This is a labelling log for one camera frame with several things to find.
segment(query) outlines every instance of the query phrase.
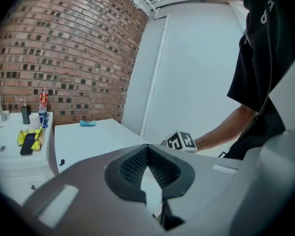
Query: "person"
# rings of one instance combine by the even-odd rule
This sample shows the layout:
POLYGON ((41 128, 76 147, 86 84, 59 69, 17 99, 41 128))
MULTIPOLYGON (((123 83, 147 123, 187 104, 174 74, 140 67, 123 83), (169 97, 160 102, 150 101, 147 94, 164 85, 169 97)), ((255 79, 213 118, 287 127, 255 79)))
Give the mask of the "person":
POLYGON ((243 0, 243 4, 249 10, 247 28, 239 41, 227 94, 241 105, 218 127, 195 140, 201 151, 238 138, 224 158, 241 160, 249 149, 261 147, 285 131, 268 94, 295 60, 295 0, 243 0))

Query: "faucet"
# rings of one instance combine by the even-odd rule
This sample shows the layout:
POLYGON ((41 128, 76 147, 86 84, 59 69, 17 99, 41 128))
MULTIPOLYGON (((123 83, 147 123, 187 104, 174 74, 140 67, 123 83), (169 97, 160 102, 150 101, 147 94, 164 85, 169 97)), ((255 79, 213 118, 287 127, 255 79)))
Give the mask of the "faucet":
POLYGON ((1 95, 0 95, 0 116, 1 116, 1 121, 6 120, 6 115, 3 114, 3 109, 2 109, 2 105, 1 105, 1 95))

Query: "white cube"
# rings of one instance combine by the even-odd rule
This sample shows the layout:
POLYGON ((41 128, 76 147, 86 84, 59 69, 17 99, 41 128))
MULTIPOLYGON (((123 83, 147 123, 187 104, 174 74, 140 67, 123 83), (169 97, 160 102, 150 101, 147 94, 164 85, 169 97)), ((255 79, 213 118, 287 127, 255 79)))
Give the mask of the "white cube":
POLYGON ((188 132, 176 130, 170 135, 166 136, 167 147, 186 152, 196 152, 197 147, 188 132))

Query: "forearm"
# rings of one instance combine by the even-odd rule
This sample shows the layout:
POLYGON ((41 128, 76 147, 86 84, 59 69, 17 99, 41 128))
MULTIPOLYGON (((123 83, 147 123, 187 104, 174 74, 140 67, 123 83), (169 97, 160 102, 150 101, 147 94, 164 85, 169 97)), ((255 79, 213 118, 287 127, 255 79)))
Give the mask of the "forearm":
POLYGON ((248 107, 240 106, 218 127, 195 140, 198 151, 213 148, 238 138, 255 114, 256 112, 248 107))

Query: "black bottle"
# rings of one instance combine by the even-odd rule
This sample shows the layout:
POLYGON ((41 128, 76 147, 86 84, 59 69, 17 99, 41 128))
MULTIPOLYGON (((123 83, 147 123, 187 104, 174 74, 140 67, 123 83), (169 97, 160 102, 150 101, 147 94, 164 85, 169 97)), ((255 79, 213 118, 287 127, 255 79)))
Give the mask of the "black bottle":
POLYGON ((30 106, 28 106, 26 104, 26 98, 23 98, 21 100, 24 100, 24 106, 21 107, 23 123, 24 124, 29 124, 30 123, 30 106))

